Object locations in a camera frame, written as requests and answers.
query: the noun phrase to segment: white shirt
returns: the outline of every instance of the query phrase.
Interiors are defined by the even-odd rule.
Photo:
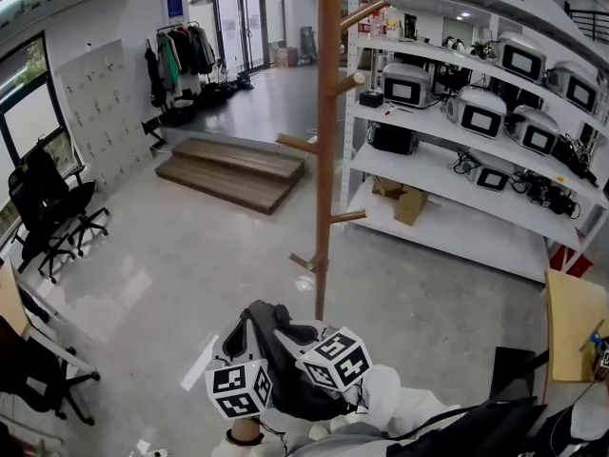
[[[571,436],[598,440],[609,430],[609,394],[604,382],[596,383],[573,406]]]

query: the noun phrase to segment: wooden table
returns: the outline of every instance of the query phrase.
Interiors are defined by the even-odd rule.
[[[57,310],[52,308],[47,301],[23,279],[23,277],[15,273],[10,261],[5,262],[4,266],[0,268],[0,316],[9,323],[12,329],[15,330],[20,337],[24,339],[31,337],[41,346],[47,348],[69,364],[80,368],[84,372],[96,372],[92,366],[55,344],[50,338],[50,333],[43,334],[39,329],[31,325],[29,317],[23,308],[17,283],[21,289],[26,291],[32,298],[40,303],[52,317],[58,319],[64,325],[69,324]]]
[[[550,383],[592,383],[594,350],[588,344],[595,329],[609,336],[609,299],[605,289],[594,283],[548,269],[545,274],[548,307]]]

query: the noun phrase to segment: hanging jacket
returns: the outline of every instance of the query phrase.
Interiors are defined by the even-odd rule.
[[[203,49],[206,54],[206,60],[209,63],[209,66],[211,68],[213,68],[213,65],[216,63],[216,57],[213,53],[213,49],[209,45],[209,41],[207,41],[206,32],[203,29],[201,29],[200,27],[196,27],[195,30],[199,34],[201,42],[203,43]]]
[[[175,49],[180,59],[181,73],[186,74],[191,72],[192,74],[197,74],[197,58],[194,47],[190,43],[189,34],[182,30],[172,30],[169,33],[169,37],[175,43]]]
[[[206,48],[201,38],[201,34],[195,27],[189,27],[190,36],[192,39],[193,47],[195,48],[195,54],[197,57],[197,70],[199,74],[210,74],[213,68],[213,61],[209,62],[207,59]]]
[[[147,48],[145,58],[150,78],[150,103],[154,107],[161,107],[167,100],[167,92],[163,86],[163,80],[159,75],[159,64],[156,60],[156,54],[151,48]]]
[[[173,41],[163,33],[159,33],[157,34],[157,42],[163,84],[166,90],[174,91],[180,76],[180,65],[177,54],[174,52]]]

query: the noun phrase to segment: red box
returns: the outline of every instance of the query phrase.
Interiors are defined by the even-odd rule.
[[[552,259],[550,260],[550,268],[555,269],[555,270],[562,269],[562,266],[564,266],[564,263],[562,261],[564,260],[564,250],[565,249],[566,249],[565,246],[559,247],[559,249],[556,251],[556,254],[554,254]],[[573,257],[574,253],[575,253],[575,251],[572,250],[571,248],[567,249],[567,258],[566,258],[565,263],[569,262],[569,260]],[[583,255],[581,255],[580,258],[575,262],[575,264],[567,271],[567,274],[574,276],[576,278],[580,278],[592,266],[593,266],[593,263],[590,262],[590,260],[587,257],[584,257]]]

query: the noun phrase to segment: wooden coat rack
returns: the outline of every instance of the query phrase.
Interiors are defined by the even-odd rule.
[[[341,0],[319,0],[319,64],[318,64],[318,131],[317,143],[279,134],[278,144],[309,152],[317,156],[317,234],[315,255],[310,261],[291,254],[290,259],[315,274],[315,318],[324,319],[325,284],[329,265],[330,226],[365,218],[365,211],[332,215],[332,186],[334,177],[334,143],[337,130],[337,99],[350,89],[362,85],[363,74],[356,71],[339,80],[341,34],[365,17],[387,6],[375,0],[341,20]]]

